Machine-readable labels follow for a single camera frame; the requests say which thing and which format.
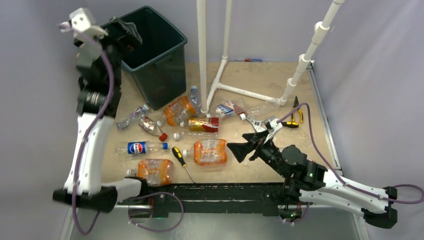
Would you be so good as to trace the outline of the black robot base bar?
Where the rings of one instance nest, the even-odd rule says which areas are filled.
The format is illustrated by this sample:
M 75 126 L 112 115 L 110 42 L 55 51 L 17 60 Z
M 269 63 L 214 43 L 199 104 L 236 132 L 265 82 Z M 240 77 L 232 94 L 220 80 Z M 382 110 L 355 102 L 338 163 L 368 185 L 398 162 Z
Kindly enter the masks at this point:
M 261 214 L 290 216 L 298 201 L 283 197 L 283 184 L 259 183 L 175 183 L 149 187 L 148 199 L 127 199 L 117 204 L 135 210 L 151 210 L 153 217 L 170 213 Z

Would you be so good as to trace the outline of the clear Pocari Sweat bottle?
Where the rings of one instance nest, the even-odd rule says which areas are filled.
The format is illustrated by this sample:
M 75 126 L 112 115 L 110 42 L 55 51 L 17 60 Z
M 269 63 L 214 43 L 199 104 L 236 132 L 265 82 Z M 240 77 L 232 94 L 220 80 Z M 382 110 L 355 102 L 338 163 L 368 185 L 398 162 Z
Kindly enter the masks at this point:
M 271 114 L 280 107 L 278 101 L 270 100 L 259 104 L 241 112 L 238 116 L 243 120 L 252 119 L 256 121 L 266 120 Z

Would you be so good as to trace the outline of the Pepsi bottle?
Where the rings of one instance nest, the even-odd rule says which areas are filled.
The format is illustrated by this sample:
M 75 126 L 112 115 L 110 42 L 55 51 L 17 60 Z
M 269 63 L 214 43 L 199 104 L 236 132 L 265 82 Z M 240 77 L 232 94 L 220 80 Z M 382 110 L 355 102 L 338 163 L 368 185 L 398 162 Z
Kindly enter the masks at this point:
M 160 141 L 118 142 L 115 144 L 114 153 L 117 156 L 153 154 L 166 151 L 168 148 L 167 142 Z

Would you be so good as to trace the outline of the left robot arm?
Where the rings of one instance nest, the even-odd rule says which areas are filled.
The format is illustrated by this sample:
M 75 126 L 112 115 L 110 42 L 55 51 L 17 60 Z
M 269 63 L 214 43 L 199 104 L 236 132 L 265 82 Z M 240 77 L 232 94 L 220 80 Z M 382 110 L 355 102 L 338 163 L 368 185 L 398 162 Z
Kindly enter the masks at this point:
M 121 97 L 121 59 L 125 48 L 82 13 L 58 27 L 73 34 L 80 92 L 71 169 L 64 185 L 53 191 L 52 199 L 70 206 L 74 213 L 80 209 L 108 213 L 127 199 L 142 205 L 149 199 L 145 179 L 130 176 L 103 183 L 101 177 L 107 137 Z

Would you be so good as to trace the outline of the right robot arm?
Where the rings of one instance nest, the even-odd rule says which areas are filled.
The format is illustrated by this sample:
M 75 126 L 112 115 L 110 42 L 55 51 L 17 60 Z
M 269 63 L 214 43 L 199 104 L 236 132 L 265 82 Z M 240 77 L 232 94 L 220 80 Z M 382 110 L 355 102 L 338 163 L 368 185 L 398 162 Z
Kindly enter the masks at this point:
M 252 154 L 250 161 L 260 158 L 284 179 L 277 199 L 285 204 L 304 202 L 339 208 L 382 229 L 391 229 L 398 222 L 398 212 L 392 207 L 397 199 L 395 187 L 354 186 L 327 167 L 309 160 L 294 144 L 279 149 L 266 134 L 266 131 L 245 133 L 244 143 L 232 142 L 227 147 L 239 163 Z

